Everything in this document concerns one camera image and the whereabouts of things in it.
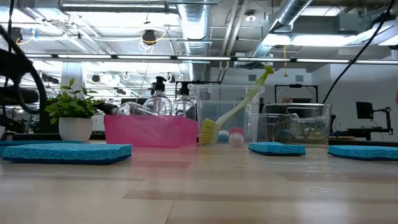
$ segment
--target pink plastic bin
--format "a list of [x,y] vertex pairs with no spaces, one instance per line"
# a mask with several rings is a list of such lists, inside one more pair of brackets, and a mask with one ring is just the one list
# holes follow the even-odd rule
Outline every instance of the pink plastic bin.
[[181,116],[105,115],[107,144],[184,147],[197,143],[198,123]]

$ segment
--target table surface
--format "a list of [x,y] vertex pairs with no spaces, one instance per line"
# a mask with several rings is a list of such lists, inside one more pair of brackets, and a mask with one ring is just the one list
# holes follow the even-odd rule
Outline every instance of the table surface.
[[307,149],[134,148],[110,166],[0,162],[0,223],[398,223],[398,162]]

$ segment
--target soap dispenser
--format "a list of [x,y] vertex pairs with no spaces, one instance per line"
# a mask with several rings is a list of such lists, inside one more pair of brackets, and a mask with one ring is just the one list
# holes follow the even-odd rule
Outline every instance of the soap dispenser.
[[181,82],[181,97],[173,104],[172,115],[184,116],[195,120],[197,110],[195,104],[189,99],[189,83],[190,82]]
[[170,115],[172,102],[164,95],[166,79],[156,77],[155,93],[144,103],[144,106],[153,109],[161,115]]

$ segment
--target potted plant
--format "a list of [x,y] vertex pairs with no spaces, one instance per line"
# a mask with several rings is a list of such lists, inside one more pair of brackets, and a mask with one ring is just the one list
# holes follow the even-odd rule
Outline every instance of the potted plant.
[[94,100],[88,93],[97,93],[96,91],[87,91],[82,87],[81,90],[74,90],[72,85],[75,79],[69,81],[68,86],[61,86],[66,90],[57,97],[49,99],[51,105],[45,108],[49,113],[51,124],[59,119],[58,129],[62,140],[64,141],[88,141],[93,131],[93,120],[91,117],[96,113],[94,105],[104,103],[101,100]]

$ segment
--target white flower pot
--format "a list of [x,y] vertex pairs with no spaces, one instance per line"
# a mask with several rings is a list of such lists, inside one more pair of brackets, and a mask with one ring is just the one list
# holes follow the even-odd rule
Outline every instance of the white flower pot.
[[90,140],[93,131],[93,120],[87,118],[59,118],[60,135],[64,141]]

